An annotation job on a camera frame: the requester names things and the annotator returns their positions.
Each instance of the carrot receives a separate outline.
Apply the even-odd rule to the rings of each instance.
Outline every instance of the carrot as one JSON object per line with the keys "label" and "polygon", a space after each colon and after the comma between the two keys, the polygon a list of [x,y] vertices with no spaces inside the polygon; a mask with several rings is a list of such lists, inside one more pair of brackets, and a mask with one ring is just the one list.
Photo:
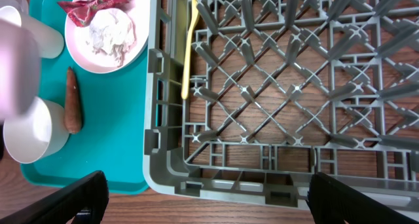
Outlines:
{"label": "carrot", "polygon": [[77,134],[82,127],[79,86],[77,86],[76,75],[71,67],[67,70],[64,124],[71,134]]}

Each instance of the utensil handle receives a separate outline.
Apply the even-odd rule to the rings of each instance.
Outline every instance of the utensil handle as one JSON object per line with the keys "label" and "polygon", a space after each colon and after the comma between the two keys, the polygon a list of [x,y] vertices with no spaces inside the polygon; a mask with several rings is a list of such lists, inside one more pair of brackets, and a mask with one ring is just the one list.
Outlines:
{"label": "utensil handle", "polygon": [[182,99],[184,100],[186,100],[189,96],[189,78],[191,77],[191,45],[193,28],[190,28],[189,30],[186,42],[185,63],[183,64]]}

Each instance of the yellow knife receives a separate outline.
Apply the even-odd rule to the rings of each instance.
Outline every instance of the yellow knife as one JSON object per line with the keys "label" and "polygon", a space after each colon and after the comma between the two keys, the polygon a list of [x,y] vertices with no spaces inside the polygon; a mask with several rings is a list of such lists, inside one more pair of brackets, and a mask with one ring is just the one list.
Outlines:
{"label": "yellow knife", "polygon": [[189,81],[191,77],[191,45],[194,29],[199,20],[199,11],[196,8],[198,0],[192,0],[192,17],[191,24],[188,30],[188,37],[186,41],[185,63],[183,64],[183,82],[182,82],[182,99],[186,100],[189,96]]}

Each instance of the gray dish rack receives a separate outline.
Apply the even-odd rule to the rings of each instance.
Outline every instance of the gray dish rack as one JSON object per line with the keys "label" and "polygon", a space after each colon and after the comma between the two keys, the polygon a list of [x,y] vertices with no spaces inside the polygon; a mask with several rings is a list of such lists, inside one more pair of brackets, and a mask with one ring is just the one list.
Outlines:
{"label": "gray dish rack", "polygon": [[[408,46],[419,51],[419,25],[408,16],[418,16],[419,0],[409,0],[413,7],[397,8],[402,0],[198,0],[198,10],[205,28],[197,28],[192,51],[206,62],[205,75],[191,76],[191,94],[205,100],[205,120],[189,120],[190,100],[181,99],[181,77],[185,55],[185,40],[189,26],[191,0],[168,0],[162,8],[162,0],[152,0],[151,32],[149,36],[149,63],[147,74],[147,105],[144,137],[143,172],[147,183],[159,193],[191,196],[212,200],[246,202],[261,205],[286,206],[307,209],[305,198],[313,173],[330,166],[330,174],[339,181],[394,208],[413,214],[419,210],[416,197],[419,184],[419,140],[397,136],[404,128],[419,126],[419,111],[399,107],[394,100],[419,94],[419,72],[416,66],[394,62],[390,57]],[[254,14],[252,4],[258,2],[262,8]],[[224,15],[218,9],[224,7]],[[350,7],[353,14],[343,14]],[[317,17],[304,18],[307,9],[316,11]],[[276,16],[275,22],[263,22],[267,14]],[[229,20],[237,18],[240,24],[227,26]],[[160,32],[165,26],[164,40]],[[381,29],[392,37],[381,42]],[[286,50],[278,46],[278,39],[290,31]],[[320,43],[319,34],[328,33],[328,47]],[[260,49],[252,46],[248,35],[252,33],[261,40]],[[334,33],[342,38],[334,40]],[[221,37],[225,46],[221,55],[211,50],[211,40]],[[354,45],[362,45],[369,52],[347,54]],[[325,59],[317,70],[304,67],[297,56],[310,47]],[[283,63],[270,73],[258,66],[257,60],[273,50]],[[240,53],[246,64],[234,73],[223,69],[220,61],[231,51]],[[390,65],[400,74],[390,87],[383,85],[383,64]],[[241,85],[239,80],[249,68],[255,68],[263,76],[258,88]],[[305,78],[301,84],[284,88],[276,78],[286,68],[293,68]],[[322,70],[329,74],[328,86],[318,77]],[[335,70],[344,71],[351,79],[342,86],[335,85]],[[366,74],[371,70],[373,75]],[[226,75],[220,91],[212,91],[212,74],[217,70]],[[314,85],[328,97],[318,109],[311,111],[299,103],[304,87]],[[229,110],[221,98],[232,86],[240,89],[244,103]],[[258,96],[268,86],[284,94],[285,100],[273,111],[267,111]],[[373,99],[365,103],[364,99]],[[287,130],[275,116],[288,103],[301,110],[306,120],[295,130]],[[221,126],[211,127],[211,108],[217,105],[226,114]],[[250,130],[238,116],[249,105],[255,105],[266,119]],[[386,128],[385,109],[391,107],[404,120],[390,131]],[[329,110],[330,123],[319,117]],[[336,111],[345,110],[352,120],[343,128],[337,127]],[[286,135],[283,141],[265,143],[255,136],[269,122],[273,122]],[[226,141],[220,133],[230,124],[237,124],[242,133],[240,139]],[[314,124],[329,136],[325,145],[310,145],[304,142],[299,132]],[[373,136],[358,137],[345,133],[353,126],[361,126]],[[190,141],[199,143],[189,153]],[[227,148],[252,146],[259,148],[258,168],[229,166]],[[192,161],[205,149],[209,149],[208,164]],[[309,169],[294,172],[278,168],[280,149],[307,149]],[[330,156],[324,158],[322,151]],[[348,176],[338,172],[339,151],[374,151],[377,154],[378,177]],[[395,155],[388,161],[388,152]],[[221,162],[214,163],[214,158]],[[396,177],[389,176],[389,169],[396,170]]]}

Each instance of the cup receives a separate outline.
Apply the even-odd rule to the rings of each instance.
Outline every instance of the cup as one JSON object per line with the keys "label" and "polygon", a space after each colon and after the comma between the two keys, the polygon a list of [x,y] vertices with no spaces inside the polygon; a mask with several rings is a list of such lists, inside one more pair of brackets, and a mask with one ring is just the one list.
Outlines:
{"label": "cup", "polygon": [[8,5],[0,8],[0,19],[29,30],[38,44],[39,55],[43,58],[55,58],[64,48],[64,38],[61,33],[29,15],[19,12],[13,6]]}
{"label": "cup", "polygon": [[3,138],[11,157],[28,164],[58,152],[67,142],[64,108],[54,102],[35,98],[22,117],[5,121]]}

